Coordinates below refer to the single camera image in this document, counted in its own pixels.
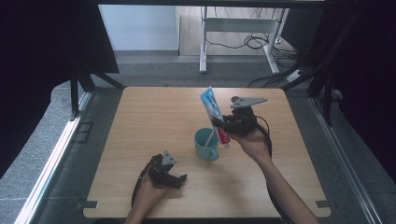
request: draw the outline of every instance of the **person's right hand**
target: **person's right hand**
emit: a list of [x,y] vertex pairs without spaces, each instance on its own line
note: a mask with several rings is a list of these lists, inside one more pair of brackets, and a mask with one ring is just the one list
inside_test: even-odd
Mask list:
[[229,135],[233,140],[237,141],[241,145],[242,149],[244,149],[249,157],[255,162],[268,159],[271,160],[264,135],[258,129],[255,129],[246,136],[240,136],[232,133],[229,133]]

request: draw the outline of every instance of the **green cup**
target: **green cup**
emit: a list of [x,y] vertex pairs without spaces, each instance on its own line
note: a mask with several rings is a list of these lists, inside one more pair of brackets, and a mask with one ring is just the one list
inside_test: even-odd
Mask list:
[[215,133],[213,133],[212,139],[205,146],[207,140],[212,134],[213,129],[203,128],[198,130],[195,134],[195,149],[197,156],[204,161],[215,161],[219,158],[219,152],[217,150],[219,139]]

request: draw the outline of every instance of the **toothpaste tube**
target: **toothpaste tube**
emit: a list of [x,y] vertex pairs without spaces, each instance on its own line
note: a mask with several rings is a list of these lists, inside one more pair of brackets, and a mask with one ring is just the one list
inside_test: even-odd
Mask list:
[[224,147],[229,147],[230,136],[222,128],[213,126],[212,119],[223,120],[220,113],[218,103],[215,99],[215,94],[213,93],[212,87],[209,86],[204,92],[201,93],[201,100],[204,103],[206,113],[209,116],[210,122],[212,123],[213,130],[218,136],[219,141],[224,145]]

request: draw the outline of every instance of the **cup handle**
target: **cup handle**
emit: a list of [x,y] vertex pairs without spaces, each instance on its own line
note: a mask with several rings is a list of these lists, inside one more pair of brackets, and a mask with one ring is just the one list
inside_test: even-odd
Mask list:
[[212,156],[209,158],[210,161],[215,161],[219,158],[219,152],[217,149],[212,149]]

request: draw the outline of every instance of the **white wall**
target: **white wall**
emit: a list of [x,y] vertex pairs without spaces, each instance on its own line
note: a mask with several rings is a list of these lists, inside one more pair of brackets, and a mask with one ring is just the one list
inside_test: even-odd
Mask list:
[[114,50],[177,50],[177,7],[99,6]]

